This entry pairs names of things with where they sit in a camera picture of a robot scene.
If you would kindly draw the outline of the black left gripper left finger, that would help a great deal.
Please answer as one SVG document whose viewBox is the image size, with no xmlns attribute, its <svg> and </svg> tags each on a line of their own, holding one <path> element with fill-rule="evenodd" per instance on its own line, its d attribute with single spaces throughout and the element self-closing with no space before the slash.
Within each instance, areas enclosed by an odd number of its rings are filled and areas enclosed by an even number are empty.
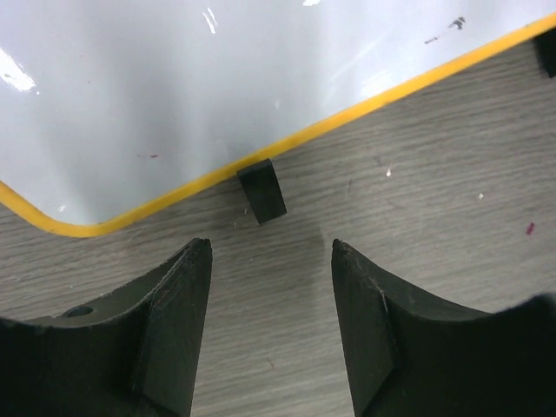
<svg viewBox="0 0 556 417">
<path fill-rule="evenodd" d="M 194 239 L 56 317 L 1 321 L 4 416 L 187 416 L 212 272 Z"/>
</svg>

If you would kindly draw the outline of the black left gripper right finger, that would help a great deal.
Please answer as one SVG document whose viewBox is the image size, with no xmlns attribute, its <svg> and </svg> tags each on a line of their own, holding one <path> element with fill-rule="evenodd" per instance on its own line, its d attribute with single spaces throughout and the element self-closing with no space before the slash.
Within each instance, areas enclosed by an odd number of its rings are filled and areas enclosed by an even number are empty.
<svg viewBox="0 0 556 417">
<path fill-rule="evenodd" d="M 331 269 L 356 415 L 554 415 L 554 295 L 481 312 L 342 241 L 333 244 Z"/>
</svg>

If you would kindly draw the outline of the yellow framed whiteboard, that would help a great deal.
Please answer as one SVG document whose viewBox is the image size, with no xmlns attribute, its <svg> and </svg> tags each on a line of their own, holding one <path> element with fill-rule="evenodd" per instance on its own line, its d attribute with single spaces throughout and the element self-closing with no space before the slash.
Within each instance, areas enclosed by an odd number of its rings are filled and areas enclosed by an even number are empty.
<svg viewBox="0 0 556 417">
<path fill-rule="evenodd" d="M 554 25 L 552 1 L 4 1 L 1 202 L 105 235 Z"/>
</svg>

